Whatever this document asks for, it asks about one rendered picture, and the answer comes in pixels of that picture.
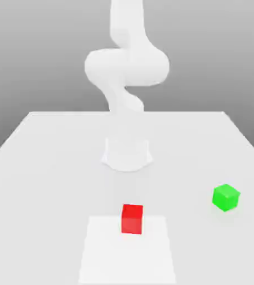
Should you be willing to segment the small red cube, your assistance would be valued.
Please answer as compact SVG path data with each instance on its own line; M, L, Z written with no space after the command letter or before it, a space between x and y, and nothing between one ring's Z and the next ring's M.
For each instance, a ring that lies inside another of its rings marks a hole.
M143 206L124 204L121 214L121 232L129 234L142 234Z

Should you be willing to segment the small green cube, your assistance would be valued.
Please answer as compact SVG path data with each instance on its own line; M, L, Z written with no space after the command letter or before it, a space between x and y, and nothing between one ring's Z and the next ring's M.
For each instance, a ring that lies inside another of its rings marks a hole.
M212 203L220 210L227 212L238 206L240 192L229 184L223 184L213 189Z

